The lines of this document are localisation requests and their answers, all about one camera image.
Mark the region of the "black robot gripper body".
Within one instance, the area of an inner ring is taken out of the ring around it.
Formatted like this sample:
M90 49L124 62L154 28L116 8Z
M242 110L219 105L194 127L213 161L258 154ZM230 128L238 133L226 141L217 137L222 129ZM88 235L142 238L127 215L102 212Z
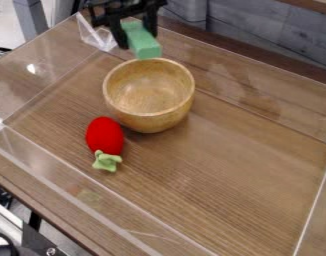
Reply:
M92 26L108 26L111 18L124 19L158 11L166 4L167 0L87 0Z

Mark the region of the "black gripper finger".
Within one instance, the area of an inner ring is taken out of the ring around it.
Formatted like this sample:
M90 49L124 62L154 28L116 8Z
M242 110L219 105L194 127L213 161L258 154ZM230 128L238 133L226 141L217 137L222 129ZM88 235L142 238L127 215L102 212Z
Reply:
M143 25L154 37L158 36L158 10L148 9L143 16Z
M110 18L110 29L118 46L122 49L128 48L127 34L122 28L120 19L118 17Z

